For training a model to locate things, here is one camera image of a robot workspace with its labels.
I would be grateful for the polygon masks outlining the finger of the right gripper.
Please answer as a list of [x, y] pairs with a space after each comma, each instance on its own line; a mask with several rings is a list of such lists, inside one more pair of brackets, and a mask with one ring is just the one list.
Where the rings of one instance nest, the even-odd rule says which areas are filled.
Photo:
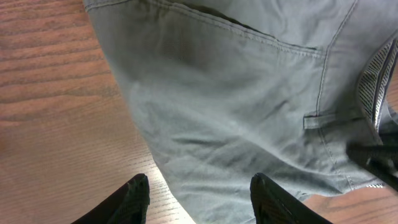
[[351, 144], [346, 153], [354, 163], [397, 191], [397, 145]]

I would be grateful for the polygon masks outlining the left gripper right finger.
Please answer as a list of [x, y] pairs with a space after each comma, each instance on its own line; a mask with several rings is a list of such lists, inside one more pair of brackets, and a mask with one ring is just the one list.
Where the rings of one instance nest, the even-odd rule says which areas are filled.
[[331, 224], [265, 174], [252, 177], [250, 192], [257, 224]]

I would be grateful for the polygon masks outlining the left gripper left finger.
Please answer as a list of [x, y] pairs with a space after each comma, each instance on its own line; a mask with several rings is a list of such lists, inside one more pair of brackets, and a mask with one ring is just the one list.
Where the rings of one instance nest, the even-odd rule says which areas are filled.
[[148, 177], [137, 174], [72, 224], [145, 224], [149, 205]]

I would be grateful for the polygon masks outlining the grey shorts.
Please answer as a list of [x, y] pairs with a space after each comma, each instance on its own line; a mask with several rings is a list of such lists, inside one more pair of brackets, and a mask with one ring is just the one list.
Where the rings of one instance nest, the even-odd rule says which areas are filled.
[[396, 1], [85, 1], [171, 193], [197, 223], [254, 223], [260, 172], [299, 200], [382, 182]]

